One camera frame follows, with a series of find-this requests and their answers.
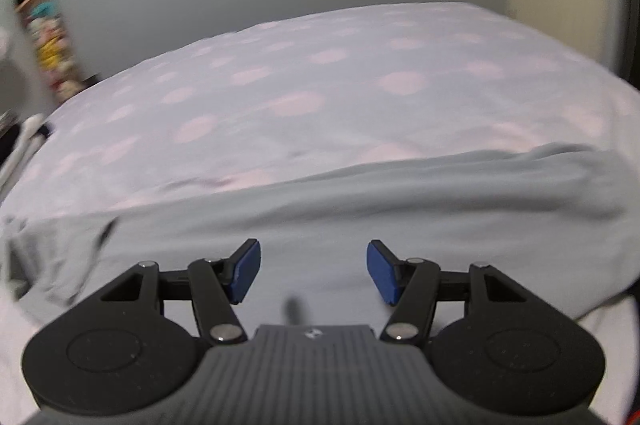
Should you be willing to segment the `polka dot bed sheet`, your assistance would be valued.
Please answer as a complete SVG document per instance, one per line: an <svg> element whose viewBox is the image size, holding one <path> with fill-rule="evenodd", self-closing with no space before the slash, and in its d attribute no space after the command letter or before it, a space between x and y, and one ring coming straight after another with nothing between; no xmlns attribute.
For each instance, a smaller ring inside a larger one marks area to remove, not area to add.
<svg viewBox="0 0 640 425"><path fill-rule="evenodd" d="M378 163L548 145L612 151L639 175L639 94L597 62L462 3L268 22L141 62L58 108L1 205L43 220L239 191ZM639 380L627 289L575 318L605 351L593 411L625 422ZM38 323L1 283L1 419L37 410Z"/></svg>

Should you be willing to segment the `light grey garment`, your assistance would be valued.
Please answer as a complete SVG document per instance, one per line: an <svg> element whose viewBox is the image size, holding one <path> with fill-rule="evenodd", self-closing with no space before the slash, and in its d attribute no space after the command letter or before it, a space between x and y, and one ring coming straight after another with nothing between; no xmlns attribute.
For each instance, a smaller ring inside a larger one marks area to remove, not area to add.
<svg viewBox="0 0 640 425"><path fill-rule="evenodd" d="M370 323L366 269L383 241L445 269L489 263L578 318L639 275L639 175L612 151L548 145L343 168L292 182L1 226L1 268L38 323L141 260L181 269L247 239L262 272L246 325Z"/></svg>

